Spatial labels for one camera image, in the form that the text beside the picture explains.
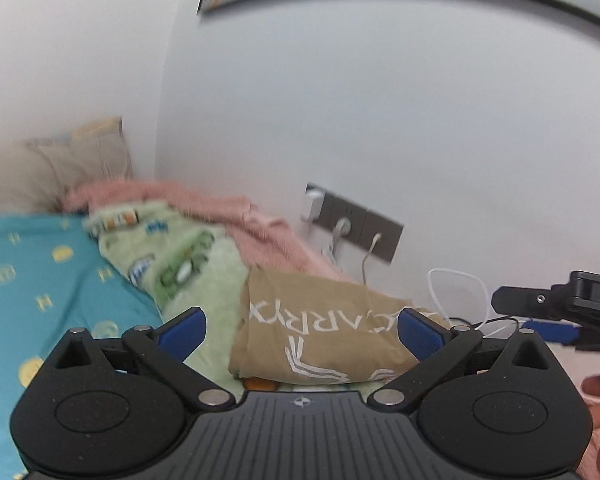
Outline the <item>tan t-shirt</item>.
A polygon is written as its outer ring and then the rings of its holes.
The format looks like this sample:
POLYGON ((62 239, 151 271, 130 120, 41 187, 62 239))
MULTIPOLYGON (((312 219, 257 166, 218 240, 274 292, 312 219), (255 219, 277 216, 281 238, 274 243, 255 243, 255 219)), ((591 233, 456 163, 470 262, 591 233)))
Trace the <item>tan t-shirt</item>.
POLYGON ((418 363, 398 332, 412 307, 361 284, 252 268, 228 370, 292 386, 385 382, 418 363))

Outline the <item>green cartoon fleece blanket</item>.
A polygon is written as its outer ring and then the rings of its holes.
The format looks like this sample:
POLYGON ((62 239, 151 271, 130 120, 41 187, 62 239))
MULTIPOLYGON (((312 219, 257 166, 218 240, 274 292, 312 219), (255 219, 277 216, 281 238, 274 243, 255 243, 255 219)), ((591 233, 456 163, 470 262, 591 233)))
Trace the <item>green cartoon fleece blanket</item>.
POLYGON ((97 240, 100 254, 155 301, 163 321, 201 307, 207 335, 185 360, 188 366, 235 396, 247 388, 277 388, 228 370, 249 269, 225 228, 186 217, 161 200, 100 208, 83 227, 97 240))

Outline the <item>teal smiley bed sheet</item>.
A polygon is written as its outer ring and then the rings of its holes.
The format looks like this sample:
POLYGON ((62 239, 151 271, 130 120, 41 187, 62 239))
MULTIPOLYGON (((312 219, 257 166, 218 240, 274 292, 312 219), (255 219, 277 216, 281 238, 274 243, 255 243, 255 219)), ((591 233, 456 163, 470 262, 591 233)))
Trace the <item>teal smiley bed sheet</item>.
POLYGON ((9 417, 46 356, 71 327, 117 338, 161 325, 154 300, 99 253, 74 214, 0 218, 0 479, 24 475, 9 417))

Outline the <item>pink fuzzy blanket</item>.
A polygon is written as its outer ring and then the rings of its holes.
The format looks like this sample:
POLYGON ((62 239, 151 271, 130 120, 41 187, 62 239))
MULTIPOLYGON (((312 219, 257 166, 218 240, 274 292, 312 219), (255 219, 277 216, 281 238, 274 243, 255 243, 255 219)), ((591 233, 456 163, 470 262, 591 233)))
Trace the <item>pink fuzzy blanket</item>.
POLYGON ((69 191, 62 209, 94 211, 148 200, 164 200, 186 217, 224 226, 246 266, 350 280, 294 234, 286 220, 264 214, 246 196, 212 196, 175 181, 102 180, 69 191))

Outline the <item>grey pillow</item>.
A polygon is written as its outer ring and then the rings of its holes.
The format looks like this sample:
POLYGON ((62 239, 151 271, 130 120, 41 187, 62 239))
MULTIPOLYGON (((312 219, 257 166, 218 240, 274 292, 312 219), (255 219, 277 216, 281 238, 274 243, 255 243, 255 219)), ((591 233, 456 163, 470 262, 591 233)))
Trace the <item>grey pillow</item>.
POLYGON ((52 138, 6 144, 0 147, 0 216, 60 211, 75 188, 132 175, 120 116, 52 138))

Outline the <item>grey wall socket panel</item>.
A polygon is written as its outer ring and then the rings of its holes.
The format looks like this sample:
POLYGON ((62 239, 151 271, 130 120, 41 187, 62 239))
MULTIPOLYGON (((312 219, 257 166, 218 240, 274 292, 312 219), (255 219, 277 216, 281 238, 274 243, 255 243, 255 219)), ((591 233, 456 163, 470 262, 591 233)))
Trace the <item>grey wall socket panel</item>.
POLYGON ((317 191, 324 195, 321 211, 312 221, 314 226, 332 232, 339 220, 347 219, 351 223, 351 229, 342 238, 365 250, 372 247, 374 236, 379 234, 380 239, 374 246, 372 255, 386 263, 392 263, 403 233, 404 225, 402 223, 390 219, 376 210, 352 202, 342 195, 327 191, 316 184, 308 183, 306 185, 306 192, 310 191, 317 191))

